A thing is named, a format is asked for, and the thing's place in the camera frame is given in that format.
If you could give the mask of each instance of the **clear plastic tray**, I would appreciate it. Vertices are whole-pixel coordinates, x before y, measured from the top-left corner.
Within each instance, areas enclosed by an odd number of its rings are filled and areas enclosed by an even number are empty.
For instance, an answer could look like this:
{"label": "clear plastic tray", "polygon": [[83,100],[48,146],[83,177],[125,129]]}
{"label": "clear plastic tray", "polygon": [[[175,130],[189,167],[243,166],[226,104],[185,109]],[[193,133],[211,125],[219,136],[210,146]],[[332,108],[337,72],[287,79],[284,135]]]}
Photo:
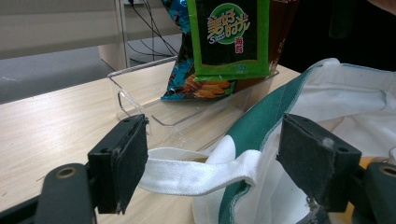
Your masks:
{"label": "clear plastic tray", "polygon": [[148,148],[200,150],[221,138],[269,89],[271,78],[221,100],[162,101],[176,58],[108,75],[119,119],[143,113],[149,120]]}

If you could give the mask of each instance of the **chip bag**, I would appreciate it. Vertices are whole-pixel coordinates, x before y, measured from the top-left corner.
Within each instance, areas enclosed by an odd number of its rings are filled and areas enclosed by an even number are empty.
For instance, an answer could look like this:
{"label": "chip bag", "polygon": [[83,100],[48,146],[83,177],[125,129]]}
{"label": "chip bag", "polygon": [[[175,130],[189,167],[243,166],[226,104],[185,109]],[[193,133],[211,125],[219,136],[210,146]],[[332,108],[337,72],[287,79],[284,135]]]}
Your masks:
{"label": "chip bag", "polygon": [[231,95],[234,80],[195,81],[191,27],[187,3],[183,0],[162,0],[171,19],[182,30],[182,43],[177,61],[169,77],[162,100],[220,99]]}

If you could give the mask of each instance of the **table surface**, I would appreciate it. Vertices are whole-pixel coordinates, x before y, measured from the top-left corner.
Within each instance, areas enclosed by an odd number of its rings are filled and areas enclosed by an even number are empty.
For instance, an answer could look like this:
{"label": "table surface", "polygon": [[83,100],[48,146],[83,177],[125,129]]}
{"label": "table surface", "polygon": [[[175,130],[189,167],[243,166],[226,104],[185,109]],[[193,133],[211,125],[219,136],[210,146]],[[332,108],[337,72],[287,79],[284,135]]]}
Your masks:
{"label": "table surface", "polygon": [[[170,74],[172,63],[134,73]],[[269,90],[299,74],[279,66]],[[118,123],[111,82],[100,79],[0,105],[0,211],[40,193],[45,175],[87,153]],[[193,223],[191,197],[136,189],[126,214],[97,215],[99,223]]]}

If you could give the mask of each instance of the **green package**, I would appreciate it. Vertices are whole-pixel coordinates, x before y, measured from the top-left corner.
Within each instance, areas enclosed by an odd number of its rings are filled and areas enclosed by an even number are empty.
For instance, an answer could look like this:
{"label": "green package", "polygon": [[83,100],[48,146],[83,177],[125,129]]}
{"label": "green package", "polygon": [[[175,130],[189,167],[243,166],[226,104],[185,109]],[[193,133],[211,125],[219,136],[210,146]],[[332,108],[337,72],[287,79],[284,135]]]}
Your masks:
{"label": "green package", "polygon": [[270,76],[268,0],[187,3],[196,80]]}

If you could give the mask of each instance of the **canvas bag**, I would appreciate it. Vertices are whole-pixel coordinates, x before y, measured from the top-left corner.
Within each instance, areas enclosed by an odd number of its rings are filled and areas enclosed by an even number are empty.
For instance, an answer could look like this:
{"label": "canvas bag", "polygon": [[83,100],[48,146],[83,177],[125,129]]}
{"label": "canvas bag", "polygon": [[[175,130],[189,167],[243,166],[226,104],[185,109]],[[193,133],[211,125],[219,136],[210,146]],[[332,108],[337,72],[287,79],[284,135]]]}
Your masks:
{"label": "canvas bag", "polygon": [[195,196],[196,223],[296,223],[309,208],[275,160],[284,113],[312,119],[363,157],[387,157],[396,147],[396,73],[320,61],[249,109],[213,147],[150,150],[139,187]]}

